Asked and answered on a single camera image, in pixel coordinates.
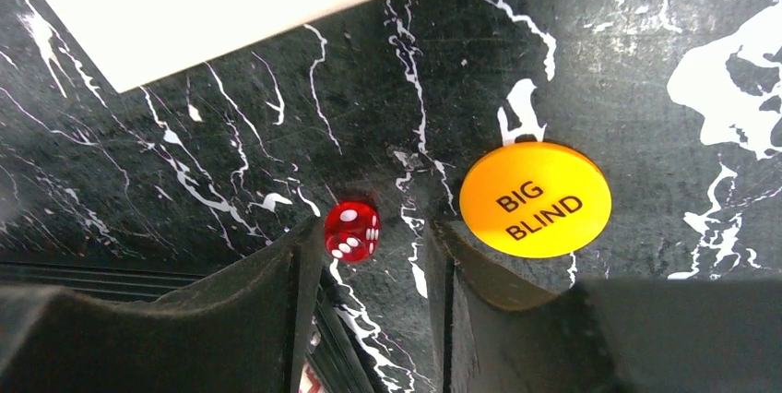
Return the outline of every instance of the black marble surface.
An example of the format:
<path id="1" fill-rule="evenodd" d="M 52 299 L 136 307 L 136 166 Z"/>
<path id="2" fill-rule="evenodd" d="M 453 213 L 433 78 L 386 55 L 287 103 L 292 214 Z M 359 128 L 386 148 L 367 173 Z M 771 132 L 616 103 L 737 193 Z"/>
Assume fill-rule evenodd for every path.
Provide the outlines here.
<path id="1" fill-rule="evenodd" d="M 504 141 L 613 193 L 570 256 L 479 244 L 549 289 L 778 277 L 781 29 L 779 0 L 375 0 L 116 94 L 43 0 L 1 0 L 0 258 L 212 270 L 369 192 L 341 315 L 389 390 L 431 391 L 424 219 L 469 235 L 460 181 Z"/>

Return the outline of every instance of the big blind button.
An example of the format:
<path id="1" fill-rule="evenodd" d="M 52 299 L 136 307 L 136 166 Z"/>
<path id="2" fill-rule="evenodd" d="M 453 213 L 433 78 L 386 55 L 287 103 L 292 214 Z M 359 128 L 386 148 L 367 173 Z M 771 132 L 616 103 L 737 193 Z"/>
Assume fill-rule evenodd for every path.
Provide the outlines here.
<path id="1" fill-rule="evenodd" d="M 459 195 L 469 229 L 508 255 L 554 257 L 589 244 L 609 221 L 608 183 L 592 161 L 549 142 L 497 149 L 469 170 Z"/>

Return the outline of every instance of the orange button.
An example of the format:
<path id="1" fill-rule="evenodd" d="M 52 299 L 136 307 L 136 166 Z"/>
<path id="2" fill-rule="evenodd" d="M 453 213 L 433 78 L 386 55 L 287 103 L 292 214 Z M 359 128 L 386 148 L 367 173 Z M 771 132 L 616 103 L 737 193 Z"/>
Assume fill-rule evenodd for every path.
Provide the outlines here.
<path id="1" fill-rule="evenodd" d="M 522 142 L 481 158 L 459 206 L 469 229 L 508 255 L 555 257 L 589 244 L 611 211 L 608 183 L 586 156 L 550 142 Z"/>

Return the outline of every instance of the red die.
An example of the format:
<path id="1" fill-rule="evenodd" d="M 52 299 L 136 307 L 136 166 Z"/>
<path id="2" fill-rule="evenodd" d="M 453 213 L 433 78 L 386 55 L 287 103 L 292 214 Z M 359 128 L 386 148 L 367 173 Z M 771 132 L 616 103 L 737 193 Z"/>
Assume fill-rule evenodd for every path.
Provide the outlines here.
<path id="1" fill-rule="evenodd" d="M 363 202 L 342 202 L 326 216 L 326 250 L 337 259 L 363 261 L 374 253 L 379 235 L 377 211 Z"/>

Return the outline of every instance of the black plastic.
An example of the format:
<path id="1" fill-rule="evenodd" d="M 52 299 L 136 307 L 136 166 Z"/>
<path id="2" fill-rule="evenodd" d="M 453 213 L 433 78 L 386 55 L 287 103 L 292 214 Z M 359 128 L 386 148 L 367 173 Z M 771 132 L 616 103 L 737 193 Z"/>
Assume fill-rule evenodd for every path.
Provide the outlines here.
<path id="1" fill-rule="evenodd" d="M 0 283 L 5 285 L 58 285 L 104 301 L 124 303 L 151 302 L 206 276 L 207 273 L 199 273 L 197 269 L 187 273 L 171 273 L 132 268 L 84 267 L 74 262 L 0 262 Z M 325 287 L 333 286 L 333 281 L 325 271 L 321 275 L 321 282 Z M 326 391 L 375 391 L 370 377 L 362 367 L 359 355 L 353 348 L 350 332 L 335 311 L 332 291 L 318 287 L 314 309 L 315 324 L 309 327 L 311 335 L 308 336 L 312 337 L 312 333 L 317 333 L 319 342 L 317 345 L 309 343 L 306 359 L 326 387 Z"/>
<path id="2" fill-rule="evenodd" d="M 314 220 L 153 303 L 0 289 L 0 392 L 298 391 L 321 271 Z"/>

